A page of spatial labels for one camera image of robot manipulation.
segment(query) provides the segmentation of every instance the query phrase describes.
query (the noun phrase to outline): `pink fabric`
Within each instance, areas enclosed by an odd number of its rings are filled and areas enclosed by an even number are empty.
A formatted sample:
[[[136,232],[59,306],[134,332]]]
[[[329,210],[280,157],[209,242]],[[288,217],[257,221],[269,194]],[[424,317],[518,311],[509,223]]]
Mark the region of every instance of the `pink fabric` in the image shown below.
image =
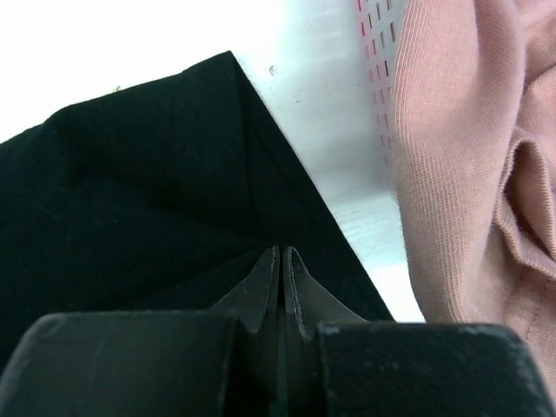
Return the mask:
[[[408,0],[394,102],[428,321],[513,328],[556,398],[556,2]]]

